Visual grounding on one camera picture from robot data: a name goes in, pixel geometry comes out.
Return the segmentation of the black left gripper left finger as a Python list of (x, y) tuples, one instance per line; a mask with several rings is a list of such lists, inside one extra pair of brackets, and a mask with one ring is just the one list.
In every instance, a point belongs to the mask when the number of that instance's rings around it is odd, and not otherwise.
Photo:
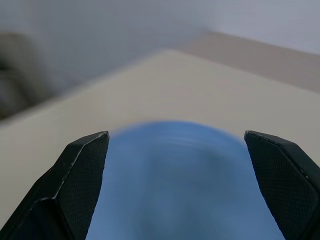
[(100, 195), (110, 136), (69, 143), (0, 230), (2, 240), (84, 240)]

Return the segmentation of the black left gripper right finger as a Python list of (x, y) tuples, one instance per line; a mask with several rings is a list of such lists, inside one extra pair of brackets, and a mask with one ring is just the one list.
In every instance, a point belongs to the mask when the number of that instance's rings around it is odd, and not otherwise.
[(286, 240), (320, 238), (320, 168), (294, 142), (246, 131), (262, 196)]

